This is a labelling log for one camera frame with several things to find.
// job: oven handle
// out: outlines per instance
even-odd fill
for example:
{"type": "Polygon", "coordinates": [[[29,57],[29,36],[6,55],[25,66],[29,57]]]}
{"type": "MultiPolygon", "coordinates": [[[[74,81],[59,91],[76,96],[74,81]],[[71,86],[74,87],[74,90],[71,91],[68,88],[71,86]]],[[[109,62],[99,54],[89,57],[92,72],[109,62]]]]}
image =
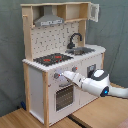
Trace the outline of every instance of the oven handle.
{"type": "Polygon", "coordinates": [[[71,85],[71,83],[61,84],[61,85],[59,85],[59,87],[66,87],[66,86],[69,86],[69,85],[71,85]]]}

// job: burner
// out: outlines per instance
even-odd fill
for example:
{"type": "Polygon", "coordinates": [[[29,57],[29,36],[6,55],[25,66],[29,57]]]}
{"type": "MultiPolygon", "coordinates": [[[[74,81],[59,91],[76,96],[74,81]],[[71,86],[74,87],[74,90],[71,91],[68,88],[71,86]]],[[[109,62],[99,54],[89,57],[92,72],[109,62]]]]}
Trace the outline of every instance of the burner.
{"type": "Polygon", "coordinates": [[[63,55],[60,53],[54,53],[51,55],[47,55],[44,57],[36,58],[34,59],[34,62],[37,62],[39,64],[45,65],[45,66],[50,66],[56,63],[60,63],[69,59],[72,59],[73,57],[63,55]]]}

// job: toy kitchen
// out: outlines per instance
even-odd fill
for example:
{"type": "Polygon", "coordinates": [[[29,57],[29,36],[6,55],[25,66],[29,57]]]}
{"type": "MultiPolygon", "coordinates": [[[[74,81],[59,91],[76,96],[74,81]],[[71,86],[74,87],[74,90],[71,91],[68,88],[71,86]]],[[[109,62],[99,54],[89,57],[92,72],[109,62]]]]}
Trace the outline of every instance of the toy kitchen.
{"type": "Polygon", "coordinates": [[[26,108],[49,127],[97,97],[60,74],[91,77],[103,67],[105,48],[87,45],[86,20],[98,22],[99,5],[90,2],[22,4],[26,108]]]}

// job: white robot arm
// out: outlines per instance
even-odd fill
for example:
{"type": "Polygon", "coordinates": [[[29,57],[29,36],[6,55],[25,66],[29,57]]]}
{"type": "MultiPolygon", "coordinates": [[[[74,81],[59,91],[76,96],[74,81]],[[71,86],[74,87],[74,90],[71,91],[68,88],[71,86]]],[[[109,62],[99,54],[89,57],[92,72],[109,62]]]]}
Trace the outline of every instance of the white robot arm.
{"type": "Polygon", "coordinates": [[[79,73],[65,71],[62,73],[69,82],[97,97],[114,96],[128,99],[128,89],[115,88],[110,85],[109,74],[104,70],[96,70],[91,78],[79,73]]]}

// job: faucet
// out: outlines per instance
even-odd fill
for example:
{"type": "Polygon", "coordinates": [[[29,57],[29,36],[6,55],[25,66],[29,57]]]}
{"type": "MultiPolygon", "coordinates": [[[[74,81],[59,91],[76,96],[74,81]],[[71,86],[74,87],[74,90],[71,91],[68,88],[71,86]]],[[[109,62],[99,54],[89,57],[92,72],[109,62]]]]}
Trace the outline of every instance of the faucet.
{"type": "Polygon", "coordinates": [[[80,36],[80,41],[82,41],[82,35],[81,35],[80,33],[74,33],[74,34],[71,36],[71,38],[70,38],[70,43],[67,45],[67,48],[68,48],[68,49],[72,49],[73,47],[75,47],[75,44],[73,44],[73,42],[72,42],[72,39],[73,39],[73,37],[74,37],[75,35],[80,36]]]}

